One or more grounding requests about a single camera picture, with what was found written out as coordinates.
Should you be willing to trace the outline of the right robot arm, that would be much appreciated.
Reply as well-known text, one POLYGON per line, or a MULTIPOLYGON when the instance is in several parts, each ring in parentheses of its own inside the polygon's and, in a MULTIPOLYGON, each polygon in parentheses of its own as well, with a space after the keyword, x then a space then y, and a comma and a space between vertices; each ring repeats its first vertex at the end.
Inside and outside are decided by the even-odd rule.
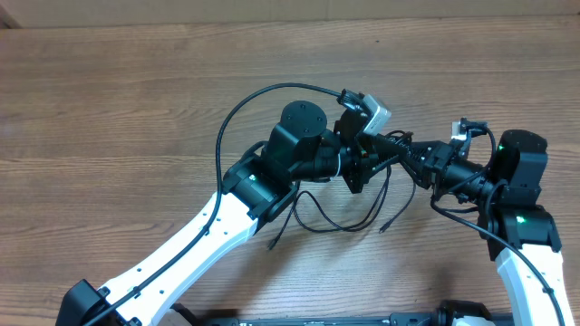
POLYGON ((467 160, 466 139, 397 142, 401 165, 432 191, 439 214, 476 230, 488 243, 517 325, 572 325, 556 221, 537 200, 547 142, 510 129, 494 144, 486 166, 467 160))

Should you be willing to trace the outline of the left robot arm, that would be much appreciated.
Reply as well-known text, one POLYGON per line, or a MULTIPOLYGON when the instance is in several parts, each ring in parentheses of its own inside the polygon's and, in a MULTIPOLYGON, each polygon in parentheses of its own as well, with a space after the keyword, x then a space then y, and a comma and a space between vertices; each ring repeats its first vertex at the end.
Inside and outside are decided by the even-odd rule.
POLYGON ((363 147, 389 120, 371 95, 345 101, 328 129, 324 111, 309 101, 283 110, 269 139, 219 175, 203 209, 155 252, 100 288, 87 281, 63 297, 59 325, 157 325, 213 264, 276 219, 295 199, 296 182, 343 177, 354 193, 385 168, 363 147))

